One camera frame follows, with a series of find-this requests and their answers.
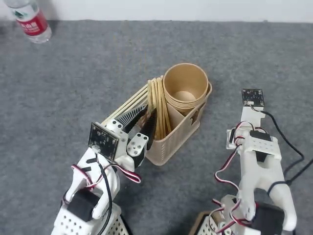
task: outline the red bottle label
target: red bottle label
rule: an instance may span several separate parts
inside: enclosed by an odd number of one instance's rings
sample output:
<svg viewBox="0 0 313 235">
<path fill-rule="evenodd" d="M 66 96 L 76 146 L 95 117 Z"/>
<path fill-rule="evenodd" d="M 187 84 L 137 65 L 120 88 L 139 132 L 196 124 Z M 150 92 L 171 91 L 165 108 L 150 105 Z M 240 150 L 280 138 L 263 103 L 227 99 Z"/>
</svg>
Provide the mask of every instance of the red bottle label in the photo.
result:
<svg viewBox="0 0 313 235">
<path fill-rule="evenodd" d="M 16 21 L 20 23 L 24 32 L 29 36 L 39 35 L 45 32 L 48 27 L 48 23 L 41 10 L 39 10 L 38 14 L 29 21 Z"/>
</svg>

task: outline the white wall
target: white wall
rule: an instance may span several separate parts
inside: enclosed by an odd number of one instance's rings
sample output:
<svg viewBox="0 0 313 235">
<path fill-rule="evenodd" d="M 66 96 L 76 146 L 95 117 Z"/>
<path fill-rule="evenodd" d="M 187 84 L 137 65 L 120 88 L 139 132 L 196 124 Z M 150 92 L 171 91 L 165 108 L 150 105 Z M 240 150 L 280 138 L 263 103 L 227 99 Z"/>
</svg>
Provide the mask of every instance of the white wall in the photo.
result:
<svg viewBox="0 0 313 235">
<path fill-rule="evenodd" d="M 54 20 L 313 23 L 313 0 L 38 0 Z M 11 19 L 0 0 L 0 19 Z"/>
</svg>

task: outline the bundle of chopsticks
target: bundle of chopsticks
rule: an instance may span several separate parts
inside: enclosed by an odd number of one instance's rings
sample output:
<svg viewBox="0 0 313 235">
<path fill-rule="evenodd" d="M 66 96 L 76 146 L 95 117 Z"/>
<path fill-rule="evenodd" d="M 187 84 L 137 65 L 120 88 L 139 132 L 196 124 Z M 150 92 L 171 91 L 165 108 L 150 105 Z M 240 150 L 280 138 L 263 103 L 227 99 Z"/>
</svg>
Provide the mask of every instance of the bundle of chopsticks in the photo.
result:
<svg viewBox="0 0 313 235">
<path fill-rule="evenodd" d="M 162 79 L 163 76 L 148 80 L 148 110 L 157 110 L 155 140 L 161 140 L 171 132 Z"/>
<path fill-rule="evenodd" d="M 171 124 L 167 111 L 162 79 L 163 76 L 148 80 L 148 84 L 115 110 L 101 124 L 106 125 L 110 119 L 116 118 L 124 112 L 148 103 L 148 113 L 151 113 L 154 108 L 157 110 L 155 140 L 165 138 L 171 132 Z"/>
</svg>

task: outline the circuit board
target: circuit board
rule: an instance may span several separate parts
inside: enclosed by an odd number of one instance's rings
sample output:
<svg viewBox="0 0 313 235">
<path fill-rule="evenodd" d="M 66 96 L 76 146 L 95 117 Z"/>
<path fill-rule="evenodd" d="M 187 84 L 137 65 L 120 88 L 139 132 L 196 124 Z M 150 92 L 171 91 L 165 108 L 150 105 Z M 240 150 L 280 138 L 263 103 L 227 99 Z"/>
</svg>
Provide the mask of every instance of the circuit board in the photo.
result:
<svg viewBox="0 0 313 235">
<path fill-rule="evenodd" d="M 119 138 L 97 123 L 91 123 L 88 146 L 97 146 L 100 154 L 114 161 Z"/>
<path fill-rule="evenodd" d="M 264 107 L 262 89 L 242 89 L 243 105 Z"/>
</svg>

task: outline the stack of paper cups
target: stack of paper cups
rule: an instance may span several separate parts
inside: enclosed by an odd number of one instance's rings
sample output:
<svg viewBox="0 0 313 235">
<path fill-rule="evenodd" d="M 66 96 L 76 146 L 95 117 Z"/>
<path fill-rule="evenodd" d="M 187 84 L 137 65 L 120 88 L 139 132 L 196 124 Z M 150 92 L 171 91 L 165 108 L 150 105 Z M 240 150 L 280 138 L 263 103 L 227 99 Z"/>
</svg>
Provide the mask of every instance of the stack of paper cups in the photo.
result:
<svg viewBox="0 0 313 235">
<path fill-rule="evenodd" d="M 163 78 L 163 87 L 166 101 L 184 115 L 203 103 L 211 90 L 203 69 L 189 63 L 169 68 Z"/>
</svg>

